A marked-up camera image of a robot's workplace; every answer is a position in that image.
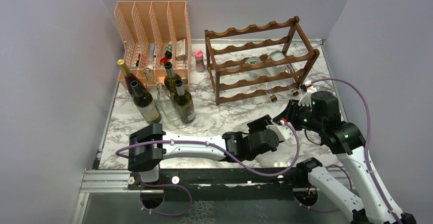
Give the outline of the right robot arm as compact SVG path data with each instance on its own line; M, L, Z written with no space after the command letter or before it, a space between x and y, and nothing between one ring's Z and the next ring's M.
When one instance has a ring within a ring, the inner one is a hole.
M404 213L388 193L380 177L375 177L373 163L365 152L366 141L359 128L342 121L338 99L328 91L310 94L310 105L292 99L273 122L288 122L296 131L302 129L319 134L343 164L354 194L335 180L323 166L303 167L295 172L295 181L302 187L310 183L318 187L345 214L351 223L416 223L412 214Z

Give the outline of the red wine bottle gold cap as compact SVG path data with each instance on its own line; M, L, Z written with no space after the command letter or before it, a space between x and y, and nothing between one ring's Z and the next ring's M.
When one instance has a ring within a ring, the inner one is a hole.
M119 69L121 70L125 82L126 82L126 88L128 90L128 92L130 93L131 96L134 95L132 86L131 86L131 82L136 81L139 86L145 90L145 85L141 82L141 80L130 70L129 65L125 62L124 59L119 59L117 61L117 65L119 66Z

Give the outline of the dark bottle white label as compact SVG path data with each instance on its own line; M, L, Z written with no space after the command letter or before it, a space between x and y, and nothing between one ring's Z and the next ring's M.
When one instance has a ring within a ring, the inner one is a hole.
M149 124L160 123L162 117L152 95L143 89L137 81L132 81L130 84L133 90L133 102L143 118Z

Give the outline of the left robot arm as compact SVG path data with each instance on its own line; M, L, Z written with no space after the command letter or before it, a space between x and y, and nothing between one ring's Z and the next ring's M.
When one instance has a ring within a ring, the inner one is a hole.
M203 158L212 161L253 161L258 155L274 152L292 136L282 122L272 123L269 116L247 124L248 132L198 137L165 132L160 123L148 125L129 136L128 171L141 174L147 188L160 184L159 166L172 158Z

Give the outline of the brown wooden wine rack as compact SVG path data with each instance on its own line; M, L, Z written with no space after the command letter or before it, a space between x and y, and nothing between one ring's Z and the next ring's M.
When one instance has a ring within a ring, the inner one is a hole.
M205 49L206 49L206 58L207 58L207 70L211 79L212 88L214 90L215 95L215 103L217 105L220 105L222 103L227 102L233 102L238 101L241 99L251 98L251 97L257 97L260 95L264 95L266 92L262 89L258 89L251 93L238 93L231 97L221 97L220 94L222 91L235 89L235 88L241 88L246 86L252 86L252 85L261 85L267 82L272 81L280 81L283 79L292 78L294 79L294 82L287 85L287 86L277 86L275 90L277 92L281 91L287 91L292 88L299 88L300 85L305 81L308 73L311 71L313 65L315 64L317 58L320 55L320 52L318 49L314 49L308 40L307 36L305 35L304 31L302 30L300 24L299 24L300 18L298 16L295 16L293 18L288 19L287 21L283 23L278 23L276 21L271 21L268 24L264 26L258 26L256 24L251 24L247 26L244 29L237 29L237 28L228 28L224 32L216 32L212 30L205 30ZM223 49L215 49L211 45L211 41L214 39L220 39L224 37L232 37L232 36L239 36L239 35L245 35L245 34L252 34L257 32L264 32L264 31L270 31L270 30L276 30L276 29L282 29L282 28L288 28L288 34L279 39L279 40L272 40L272 39L266 39L260 43L253 43L248 42L241 46L234 46L230 45ZM288 55L288 49L290 44L292 43L293 37L295 34L298 34L301 38L301 41L305 45L307 49L307 54L296 57L294 55ZM272 60L271 57L267 54L263 54L259 57L260 63L258 64L248 64L247 59L243 58L239 61L226 61L222 64L218 64L216 62L215 57L217 55L222 54L231 54L235 52L240 51L249 51L252 49L258 49L263 47L270 47L275 45L282 45L282 55L283 58L281 60ZM221 77L223 76L230 76L232 74L242 73L242 72L248 72L248 71L257 71L262 70L265 68L270 67L277 67L281 65L292 65L293 63L297 62L305 62L305 65L302 69L299 71L296 71L294 73L286 73L281 72L279 74L276 74L274 76L268 77L266 75L261 75L253 80L238 80L237 82L233 84L224 84L221 82Z

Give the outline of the green wine bottle brown label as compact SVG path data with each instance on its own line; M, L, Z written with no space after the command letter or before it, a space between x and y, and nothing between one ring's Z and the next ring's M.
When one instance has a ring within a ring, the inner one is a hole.
M180 84L183 84L182 79L178 74L174 72L171 62L166 62L164 68L167 72L167 75L164 78L165 87L170 93L176 93L176 81L180 80Z

